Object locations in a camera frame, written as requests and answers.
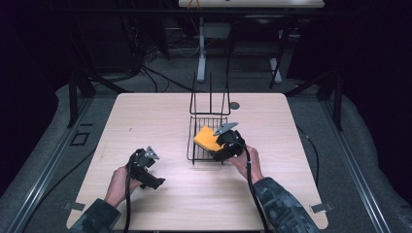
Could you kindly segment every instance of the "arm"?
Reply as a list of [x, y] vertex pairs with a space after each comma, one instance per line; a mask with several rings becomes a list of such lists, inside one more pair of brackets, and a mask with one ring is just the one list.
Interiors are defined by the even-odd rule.
[[[247, 149], [252, 161], [252, 183], [257, 198], [276, 232], [319, 232], [315, 222], [296, 198], [272, 178], [264, 177], [260, 171], [258, 151], [251, 147]], [[243, 177], [247, 178], [245, 152], [237, 157], [230, 157], [228, 161], [236, 166]]]
[[254, 188], [276, 232], [319, 232], [299, 201], [272, 178], [254, 183]]
[[[120, 217], [116, 209], [125, 200], [127, 171], [120, 167], [113, 173], [104, 200], [97, 199], [70, 228], [70, 232], [111, 232]], [[141, 183], [130, 180], [130, 193]]]

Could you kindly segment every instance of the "wooden table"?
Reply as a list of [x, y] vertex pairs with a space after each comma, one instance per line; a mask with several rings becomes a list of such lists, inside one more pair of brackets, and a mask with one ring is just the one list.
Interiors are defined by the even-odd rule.
[[[213, 99], [216, 106], [222, 104], [221, 94]], [[230, 101], [240, 108], [231, 111], [228, 121], [238, 122], [234, 129], [259, 151], [263, 175], [295, 195], [316, 224], [326, 228], [326, 215], [309, 211], [321, 200], [286, 97], [231, 93]], [[97, 197], [104, 198], [113, 171], [137, 149], [152, 146], [160, 159], [150, 172], [166, 181], [157, 190], [138, 188], [131, 195], [131, 230], [262, 230], [247, 182], [232, 164], [196, 161], [192, 165], [187, 159], [189, 103], [188, 93], [119, 95], [76, 202], [86, 204], [86, 209]], [[197, 94], [196, 103], [201, 111], [209, 106], [209, 95]], [[122, 230], [125, 202], [118, 209], [123, 214], [115, 229]], [[73, 210], [67, 226], [82, 213]]]

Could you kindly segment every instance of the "wire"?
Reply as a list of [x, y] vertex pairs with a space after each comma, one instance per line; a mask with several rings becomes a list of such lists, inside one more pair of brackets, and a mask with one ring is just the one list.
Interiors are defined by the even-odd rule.
[[193, 89], [191, 89], [190, 87], [187, 87], [187, 86], [185, 86], [185, 85], [183, 85], [183, 84], [181, 84], [181, 83], [178, 83], [178, 82], [176, 82], [176, 81], [173, 81], [173, 80], [171, 80], [170, 78], [167, 78], [165, 75], [159, 73], [158, 71], [152, 70], [151, 68], [149, 68], [149, 67], [147, 67], [147, 66], [145, 66], [145, 65], [143, 65], [143, 64], [142, 64], [142, 68], [144, 68], [144, 69], [146, 69], [146, 70], [148, 70], [148, 71], [150, 71], [150, 72], [152, 72], [152, 73], [154, 73], [154, 74], [156, 74], [156, 75], [158, 75], [158, 76], [166, 79], [167, 81], [169, 81], [169, 82], [171, 82], [171, 83], [173, 83], [173, 84], [175, 84], [175, 85], [177, 85], [177, 86], [179, 86], [179, 87], [181, 87], [181, 88], [183, 88], [183, 89], [185, 89], [185, 90], [188, 90], [188, 91], [190, 91], [190, 92], [193, 92]]
[[146, 71], [144, 67], [142, 67], [142, 70], [149, 77], [149, 79], [151, 79], [152, 82], [154, 83], [154, 93], [157, 93], [157, 83], [155, 82], [154, 78], [152, 78], [152, 76]]
[[131, 213], [131, 205], [130, 205], [130, 173], [131, 173], [131, 158], [129, 158], [128, 162], [129, 166], [127, 166], [127, 177], [126, 177], [126, 184], [125, 184], [125, 196], [126, 196], [126, 224], [124, 226], [124, 233], [127, 233], [128, 227], [130, 225], [130, 213]]
[[124, 75], [123, 77], [116, 77], [116, 78], [106, 78], [105, 80], [111, 82], [111, 83], [117, 83], [117, 82], [121, 82], [121, 81], [126, 81], [126, 80], [130, 80], [132, 78], [134, 78], [135, 76], [137, 76], [139, 74], [139, 72], [137, 71], [131, 71], [129, 73], [127, 73], [126, 75]]
[[152, 62], [157, 59], [157, 53], [160, 52], [158, 47], [156, 46], [151, 46], [145, 49], [145, 60]]
[[255, 205], [257, 207], [258, 214], [260, 215], [260, 219], [261, 219], [261, 223], [263, 224], [264, 232], [269, 233], [270, 231], [269, 231], [269, 228], [267, 226], [266, 217], [264, 216], [263, 210], [261, 209], [261, 205], [258, 201], [254, 185], [252, 184], [252, 167], [251, 167], [252, 161], [251, 161], [251, 155], [249, 154], [248, 148], [246, 147], [246, 145], [242, 145], [242, 144], [240, 144], [239, 142], [236, 142], [236, 141], [230, 141], [228, 143], [237, 144], [237, 145], [241, 146], [246, 152], [246, 157], [247, 157], [246, 169], [247, 169], [247, 177], [248, 177], [247, 180], [248, 180], [249, 190], [251, 191], [251, 194], [252, 194], [252, 197], [254, 199]]
[[309, 138], [309, 136], [305, 132], [303, 132], [303, 130], [298, 125], [296, 125], [296, 128], [306, 137], [306, 139], [312, 145], [313, 151], [315, 152], [315, 155], [316, 155], [315, 185], [316, 185], [316, 187], [318, 187], [318, 182], [319, 182], [319, 154], [318, 154], [318, 150], [316, 150], [315, 144], [312, 142], [312, 140]]
[[197, 35], [199, 35], [200, 33], [199, 33], [199, 31], [197, 30], [196, 23], [194, 23], [194, 20], [193, 20], [192, 17], [190, 18], [190, 21], [191, 21], [191, 24], [193, 25], [193, 28], [194, 28], [194, 30], [196, 31]]
[[167, 86], [161, 91], [161, 93], [166, 92], [166, 90], [169, 88], [169, 86], [170, 86], [170, 82], [167, 81]]
[[46, 198], [48, 198], [48, 196], [52, 193], [52, 191], [59, 185], [61, 184], [64, 179], [66, 179], [74, 170], [76, 170], [80, 165], [82, 165], [86, 159], [88, 159], [96, 150], [96, 148], [94, 148], [86, 157], [84, 157], [76, 166], [74, 166], [72, 169], [70, 169], [55, 185], [53, 185], [51, 187], [51, 189], [42, 197], [42, 199], [39, 201], [39, 203], [37, 203], [36, 207], [34, 208], [33, 212], [31, 213], [30, 217], [28, 218], [27, 222], [24, 224], [23, 230], [22, 232], [25, 231], [28, 223], [30, 222], [31, 218], [33, 218], [34, 214], [36, 213], [36, 211], [39, 209], [40, 205], [42, 205], [42, 203], [46, 200]]
[[174, 48], [176, 48], [177, 51], [178, 51], [182, 56], [185, 56], [185, 57], [191, 57], [191, 56], [193, 56], [193, 55], [196, 55], [197, 52], [200, 50], [200, 47], [197, 47], [196, 49], [193, 49], [193, 50], [195, 50], [195, 51], [192, 52], [191, 54], [184, 54], [184, 53], [182, 52], [183, 49], [179, 48], [178, 46], [169, 45], [169, 47], [174, 47]]

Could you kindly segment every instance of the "hand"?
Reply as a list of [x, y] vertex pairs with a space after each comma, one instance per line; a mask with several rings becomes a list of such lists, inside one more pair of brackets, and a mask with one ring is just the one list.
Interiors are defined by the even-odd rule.
[[[113, 172], [112, 180], [110, 181], [104, 200], [115, 208], [126, 199], [126, 178], [127, 170], [125, 166], [119, 167], [118, 170]], [[142, 183], [138, 181], [130, 179], [130, 194], [141, 184]]]
[[[246, 146], [249, 155], [251, 157], [251, 174], [252, 174], [252, 183], [256, 183], [257, 181], [264, 178], [263, 174], [260, 171], [260, 163], [258, 160], [258, 151], [255, 148]], [[233, 163], [233, 165], [237, 168], [237, 171], [244, 177], [248, 178], [248, 170], [247, 170], [247, 163], [248, 157], [246, 151], [238, 155], [237, 157], [230, 157], [227, 161]]]

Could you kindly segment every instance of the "camouflage sleeve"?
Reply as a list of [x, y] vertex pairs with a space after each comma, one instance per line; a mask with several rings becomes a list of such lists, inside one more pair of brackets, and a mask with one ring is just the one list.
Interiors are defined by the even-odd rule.
[[272, 178], [254, 184], [257, 198], [276, 232], [319, 232], [305, 209]]
[[96, 199], [70, 228], [70, 232], [112, 232], [120, 212], [103, 201]]

